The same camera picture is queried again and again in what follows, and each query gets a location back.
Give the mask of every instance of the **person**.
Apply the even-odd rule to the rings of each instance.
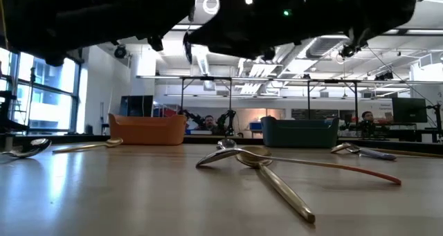
[[[374,122],[374,116],[372,115],[372,112],[365,111],[361,114],[361,117],[363,118],[363,121],[370,121]]]
[[[212,131],[213,135],[224,135],[224,130],[221,130],[214,122],[214,117],[211,115],[207,115],[205,117],[205,124],[204,126],[197,126],[196,130],[208,130]]]

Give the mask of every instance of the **ceiling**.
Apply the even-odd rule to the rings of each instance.
[[[195,21],[196,24],[204,24],[217,10],[214,8],[217,0],[206,0],[206,8],[203,8],[205,0],[197,0]],[[400,28],[414,29],[442,29],[443,30],[443,0],[424,0],[417,2],[413,18]],[[325,10],[325,15],[333,15]],[[176,26],[176,30],[170,31],[163,38],[164,51],[158,52],[156,60],[156,70],[161,75],[198,75],[199,63],[194,56],[193,66],[190,66],[184,55],[182,40],[189,21],[184,19],[181,27]],[[413,37],[413,36],[380,36],[371,39],[369,48],[357,53],[353,58],[343,62],[337,56],[341,42],[345,39],[340,36],[331,36],[305,40],[302,45],[293,44],[282,45],[277,48],[276,56],[272,62],[274,67],[266,74],[279,78],[299,78],[302,74],[308,73],[313,79],[345,78],[345,79],[368,79],[373,80],[377,73],[387,70],[386,65],[392,66],[392,70],[397,75],[395,79],[407,79],[409,77],[410,65],[420,57],[433,53],[443,52],[443,36],[439,37]],[[150,47],[145,41],[138,41],[135,38],[122,40],[127,45],[127,49],[133,54],[141,54],[142,48]],[[307,47],[315,46],[322,53],[320,59],[309,59],[306,56]],[[206,54],[210,75],[231,75],[247,77],[253,70],[253,65],[265,62],[245,61],[238,57],[219,55],[214,53]],[[239,69],[239,62],[244,67]]]

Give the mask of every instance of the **table surface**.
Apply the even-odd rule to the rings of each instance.
[[[126,146],[33,158],[0,156],[0,235],[441,235],[443,159],[397,162],[319,149],[274,156],[363,167],[269,167],[307,203],[307,224],[255,170],[234,158],[195,168],[214,145]]]

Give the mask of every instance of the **orange bin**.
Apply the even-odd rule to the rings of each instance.
[[[109,114],[112,138],[131,145],[179,145],[185,136],[186,117],[148,118]]]

